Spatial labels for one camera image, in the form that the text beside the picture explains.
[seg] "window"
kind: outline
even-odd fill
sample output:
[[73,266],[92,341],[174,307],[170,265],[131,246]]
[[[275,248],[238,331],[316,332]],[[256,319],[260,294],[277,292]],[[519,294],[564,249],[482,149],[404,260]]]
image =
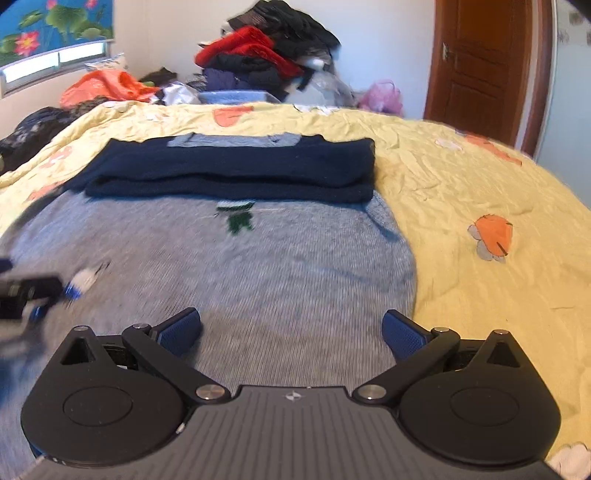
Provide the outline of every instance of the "window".
[[106,58],[108,50],[105,41],[86,43],[6,65],[0,70],[0,98],[40,80],[76,70],[85,62]]

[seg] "gray sweater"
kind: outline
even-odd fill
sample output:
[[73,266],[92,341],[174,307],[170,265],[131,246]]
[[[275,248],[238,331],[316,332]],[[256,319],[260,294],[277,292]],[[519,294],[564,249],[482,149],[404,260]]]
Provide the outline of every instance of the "gray sweater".
[[40,213],[26,212],[2,248],[16,277],[58,273],[69,281],[81,268],[111,262],[81,299],[50,310],[24,351],[0,353],[2,479],[33,461],[20,408],[73,326],[118,334],[193,306],[204,332],[187,362],[232,391],[240,384],[352,389],[393,366],[381,320],[391,308],[410,316],[415,296],[413,255],[378,194],[366,205],[239,207],[67,192]]

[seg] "orange flower print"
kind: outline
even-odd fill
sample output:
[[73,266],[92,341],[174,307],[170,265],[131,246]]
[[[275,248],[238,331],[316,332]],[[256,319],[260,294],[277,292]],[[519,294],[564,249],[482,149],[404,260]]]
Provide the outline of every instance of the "orange flower print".
[[498,215],[485,215],[470,225],[468,232],[478,240],[476,253],[481,259],[487,262],[493,259],[505,262],[513,237],[512,223]]
[[35,190],[33,192],[31,192],[31,194],[27,197],[27,200],[37,200],[41,197],[43,197],[44,195],[46,195],[47,193],[49,193],[50,191],[52,191],[54,188],[59,187],[59,185],[61,185],[62,181],[57,181],[55,183],[51,183],[49,185],[45,185],[44,187],[40,188],[39,190]]
[[493,155],[506,160],[508,162],[514,163],[515,165],[519,165],[521,167],[522,161],[519,158],[512,157],[507,152],[503,152],[500,148],[498,148],[495,144],[490,142],[488,139],[484,137],[479,137],[478,135],[466,135],[466,140],[468,140],[473,145],[478,145],[479,147],[488,150]]
[[231,127],[236,125],[240,117],[247,112],[252,112],[253,106],[229,106],[217,108],[213,111],[213,118],[220,127]]
[[14,49],[14,53],[28,57],[41,45],[39,43],[39,32],[21,33],[15,43],[17,46]]
[[61,150],[55,152],[49,158],[49,160],[47,160],[43,165],[39,166],[39,168],[50,168],[53,165],[55,165],[57,162],[59,162],[60,160],[63,160],[64,158],[69,157],[71,153],[72,153],[72,147],[68,145],[67,147],[64,147]]

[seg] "ribbed gray surface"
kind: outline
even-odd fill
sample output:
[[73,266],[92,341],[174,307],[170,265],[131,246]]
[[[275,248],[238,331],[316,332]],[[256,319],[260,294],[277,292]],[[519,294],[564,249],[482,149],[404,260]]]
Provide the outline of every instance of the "ribbed gray surface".
[[[300,395],[299,400],[293,393]],[[542,463],[505,472],[462,470],[415,447],[383,408],[341,388],[245,387],[200,407],[165,448],[113,468],[43,460],[24,480],[558,480]]]

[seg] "metal screw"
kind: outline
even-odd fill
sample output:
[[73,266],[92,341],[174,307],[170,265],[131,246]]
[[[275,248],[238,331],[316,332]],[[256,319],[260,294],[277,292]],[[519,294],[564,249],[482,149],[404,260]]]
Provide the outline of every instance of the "metal screw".
[[366,400],[379,400],[386,396],[386,389],[380,385],[364,385],[357,390],[361,398]]
[[199,387],[195,393],[199,398],[204,400],[217,400],[218,398],[222,398],[224,396],[226,389],[221,385],[208,384]]

